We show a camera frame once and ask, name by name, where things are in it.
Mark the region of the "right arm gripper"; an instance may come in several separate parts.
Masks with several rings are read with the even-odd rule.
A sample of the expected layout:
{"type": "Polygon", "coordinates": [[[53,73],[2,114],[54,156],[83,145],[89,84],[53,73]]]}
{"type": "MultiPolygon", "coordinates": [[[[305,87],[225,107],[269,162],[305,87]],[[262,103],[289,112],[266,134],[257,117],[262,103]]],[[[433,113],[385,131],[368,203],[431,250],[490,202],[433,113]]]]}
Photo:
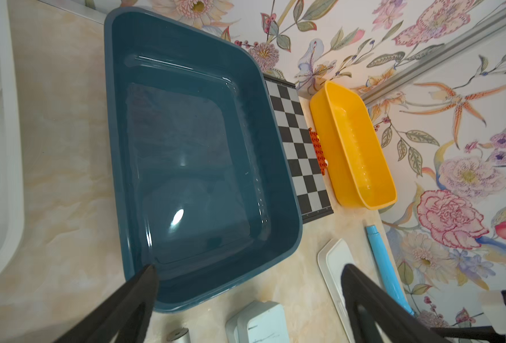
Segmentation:
{"type": "Polygon", "coordinates": [[[444,338],[462,341],[506,342],[506,290],[490,291],[480,294],[479,303],[483,314],[490,321],[484,327],[444,327],[431,330],[444,338]]]}

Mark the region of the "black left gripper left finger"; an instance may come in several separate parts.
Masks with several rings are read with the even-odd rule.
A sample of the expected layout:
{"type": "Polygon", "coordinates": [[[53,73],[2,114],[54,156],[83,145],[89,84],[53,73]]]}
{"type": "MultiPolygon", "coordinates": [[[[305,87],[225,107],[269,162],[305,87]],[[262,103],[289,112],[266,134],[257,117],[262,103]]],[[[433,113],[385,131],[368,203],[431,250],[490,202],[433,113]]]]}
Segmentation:
{"type": "Polygon", "coordinates": [[[57,341],[143,342],[158,287],[154,265],[145,266],[57,341]]]}

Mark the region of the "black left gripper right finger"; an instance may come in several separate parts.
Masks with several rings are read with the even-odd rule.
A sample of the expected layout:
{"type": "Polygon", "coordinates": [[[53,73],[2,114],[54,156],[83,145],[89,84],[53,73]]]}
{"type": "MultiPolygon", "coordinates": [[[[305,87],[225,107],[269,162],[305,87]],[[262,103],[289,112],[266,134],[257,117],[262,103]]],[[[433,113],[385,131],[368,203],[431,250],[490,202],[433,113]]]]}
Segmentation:
{"type": "Polygon", "coordinates": [[[345,265],[341,288],[356,342],[443,342],[353,264],[345,265]]]}

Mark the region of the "light blue pencil case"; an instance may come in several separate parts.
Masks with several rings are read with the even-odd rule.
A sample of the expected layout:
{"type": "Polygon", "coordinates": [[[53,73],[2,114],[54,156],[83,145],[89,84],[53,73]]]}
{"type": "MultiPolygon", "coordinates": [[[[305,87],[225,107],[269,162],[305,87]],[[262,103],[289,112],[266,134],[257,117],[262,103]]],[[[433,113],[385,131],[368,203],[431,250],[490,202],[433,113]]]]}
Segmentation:
{"type": "Polygon", "coordinates": [[[253,301],[225,325],[228,342],[290,343],[284,307],[277,302],[253,301]]]}

